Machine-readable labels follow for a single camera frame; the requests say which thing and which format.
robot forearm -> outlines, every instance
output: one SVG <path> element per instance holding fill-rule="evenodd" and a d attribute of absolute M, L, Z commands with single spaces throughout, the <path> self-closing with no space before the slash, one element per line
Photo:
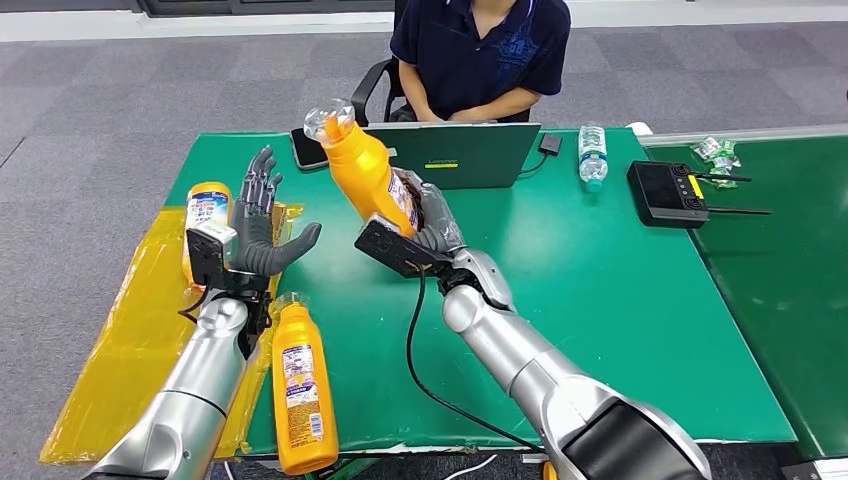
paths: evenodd
<path fill-rule="evenodd" d="M 162 390 L 83 480 L 204 478 L 247 365 L 239 336 L 248 308 L 216 293 Z"/>
<path fill-rule="evenodd" d="M 710 478 L 703 453 L 673 420 L 589 377 L 518 315 L 486 254 L 462 249 L 453 267 L 476 282 L 446 289 L 445 323 L 516 401 L 560 479 Z"/>

laptop lid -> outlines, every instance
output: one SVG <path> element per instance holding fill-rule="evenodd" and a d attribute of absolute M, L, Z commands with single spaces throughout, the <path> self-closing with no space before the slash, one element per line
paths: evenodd
<path fill-rule="evenodd" d="M 441 189 L 511 187 L 538 123 L 382 123 L 366 131 L 389 149 L 393 167 Z"/>

green tabletop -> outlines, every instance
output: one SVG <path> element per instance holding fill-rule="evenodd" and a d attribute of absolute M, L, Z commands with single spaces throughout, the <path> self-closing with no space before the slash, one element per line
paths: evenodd
<path fill-rule="evenodd" d="M 698 439 L 794 440 L 686 232 L 639 223 L 625 170 L 645 154 L 631 131 L 607 132 L 610 173 L 597 196 L 584 193 L 577 177 L 576 132 L 557 133 L 560 156 L 511 189 L 446 193 L 466 241 L 499 263 L 519 311 L 586 371 L 663 409 Z M 237 192 L 251 156 L 266 144 L 285 175 L 277 198 L 305 204 L 295 231 L 307 221 L 324 224 L 316 247 L 283 275 L 280 291 L 311 297 L 341 450 L 514 446 L 417 390 L 404 361 L 417 282 L 354 249 L 361 220 L 328 171 L 296 169 L 287 135 L 201 135 L 166 203 L 181 205 L 187 190 L 204 180 Z M 538 159 L 534 149 L 527 165 Z M 462 408 L 538 441 L 513 401 L 443 326 L 440 306 L 431 282 L 415 340 L 422 381 Z M 248 432 L 249 453 L 275 451 L 273 425 L 266 378 Z"/>
<path fill-rule="evenodd" d="M 848 126 L 842 132 L 741 141 L 738 172 L 754 181 L 731 191 L 704 187 L 707 203 L 774 214 L 714 216 L 695 233 L 810 458 L 848 455 Z M 689 140 L 649 147 L 650 156 L 703 169 Z"/>

silver robotic arm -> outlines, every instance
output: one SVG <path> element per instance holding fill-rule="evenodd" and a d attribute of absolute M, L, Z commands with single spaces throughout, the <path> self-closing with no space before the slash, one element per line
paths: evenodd
<path fill-rule="evenodd" d="M 282 176 L 270 176 L 271 148 L 250 162 L 230 226 L 205 222 L 186 232 L 192 277 L 205 287 L 191 339 L 133 428 L 83 480 L 200 480 L 268 325 L 270 277 L 311 249 L 312 223 L 285 245 L 272 242 L 271 209 Z"/>
<path fill-rule="evenodd" d="M 673 420 L 588 376 L 518 315 L 488 255 L 462 248 L 452 265 L 476 281 L 446 292 L 445 324 L 516 401 L 558 478 L 711 478 L 703 453 Z"/>
<path fill-rule="evenodd" d="M 405 277 L 439 279 L 442 316 L 539 435 L 561 480 L 711 480 L 695 442 L 657 409 L 580 370 L 522 318 L 495 262 L 467 248 L 441 191 L 395 170 L 416 194 L 424 227 L 412 240 L 372 217 L 355 245 Z"/>
<path fill-rule="evenodd" d="M 196 480 L 206 475 L 247 359 L 239 336 L 249 312 L 212 293 L 177 364 L 138 423 L 83 477 L 86 480 Z"/>

yellow plastic sheet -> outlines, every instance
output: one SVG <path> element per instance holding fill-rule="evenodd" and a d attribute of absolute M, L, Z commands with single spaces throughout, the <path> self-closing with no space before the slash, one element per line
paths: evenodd
<path fill-rule="evenodd" d="M 288 240 L 301 206 L 274 205 L 276 243 Z M 182 274 L 185 211 L 164 208 L 142 238 L 115 303 L 71 395 L 41 450 L 42 463 L 96 462 L 135 425 L 194 332 L 176 312 L 194 303 L 198 292 Z M 279 275 L 269 291 L 276 292 Z M 276 323 L 259 338 L 227 417 L 215 458 L 232 457 L 244 443 L 256 398 L 271 363 Z"/>

